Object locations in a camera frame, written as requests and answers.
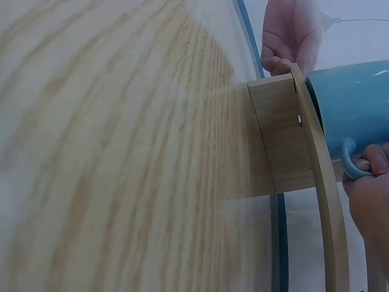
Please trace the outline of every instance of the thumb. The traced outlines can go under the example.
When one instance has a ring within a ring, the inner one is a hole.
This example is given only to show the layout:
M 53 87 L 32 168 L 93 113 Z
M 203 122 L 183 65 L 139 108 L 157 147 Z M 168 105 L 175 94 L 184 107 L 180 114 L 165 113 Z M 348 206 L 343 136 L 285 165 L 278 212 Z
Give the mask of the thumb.
M 306 38 L 301 42 L 298 48 L 296 62 L 300 67 L 303 75 L 313 71 L 316 66 L 318 50 L 322 43 L 323 32 L 321 30 L 312 31 Z

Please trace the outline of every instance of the finger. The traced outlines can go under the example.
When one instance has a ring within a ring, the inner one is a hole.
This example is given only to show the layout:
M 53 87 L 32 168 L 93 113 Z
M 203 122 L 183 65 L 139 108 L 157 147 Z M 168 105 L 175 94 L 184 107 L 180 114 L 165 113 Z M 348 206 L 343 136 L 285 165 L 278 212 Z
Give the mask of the finger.
M 275 65 L 272 76 L 287 74 L 291 70 L 291 62 L 287 59 L 280 59 Z
M 291 46 L 274 33 L 263 31 L 262 34 L 262 57 L 277 56 L 294 61 Z
M 381 146 L 377 144 L 367 146 L 361 157 L 370 162 L 371 172 L 374 176 L 379 176 L 389 171 L 388 157 Z
M 384 146 L 382 146 L 382 149 L 384 150 L 385 155 L 389 159 L 389 143 L 386 143 Z
M 273 56 L 273 57 L 262 57 L 261 62 L 263 68 L 268 71 L 272 72 L 275 68 L 275 65 L 277 65 L 277 62 L 280 60 L 280 58 Z
M 313 71 L 316 66 L 318 50 L 322 43 L 322 30 L 313 30 L 302 42 L 298 48 L 296 62 L 303 75 Z
M 368 162 L 366 159 L 363 158 L 352 158 L 353 163 L 356 167 L 358 167 L 361 170 L 364 170 L 366 172 L 371 171 L 370 162 Z M 351 181 L 351 179 L 348 177 L 346 173 L 343 173 L 343 182 L 345 181 Z
M 359 169 L 362 169 L 366 172 L 370 171 L 370 162 L 368 162 L 366 159 L 363 158 L 353 158 L 353 163 L 358 167 Z M 343 173 L 343 188 L 345 189 L 345 192 L 349 194 L 351 192 L 351 186 L 354 181 L 351 180 L 351 178 L 344 172 Z

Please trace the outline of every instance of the light wood surface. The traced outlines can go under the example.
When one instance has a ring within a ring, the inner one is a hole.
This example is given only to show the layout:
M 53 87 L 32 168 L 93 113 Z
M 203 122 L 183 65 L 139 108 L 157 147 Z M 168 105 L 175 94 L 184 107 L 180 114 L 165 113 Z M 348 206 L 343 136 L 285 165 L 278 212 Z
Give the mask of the light wood surface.
M 269 291 L 253 197 L 274 185 L 230 0 L 0 11 L 0 291 Z
M 349 291 L 345 222 L 331 158 L 311 97 L 297 64 L 292 64 L 291 71 L 317 191 L 323 233 L 326 291 Z
M 315 186 L 292 74 L 249 82 L 267 157 L 278 193 Z M 341 162 L 333 162 L 336 180 L 342 181 Z

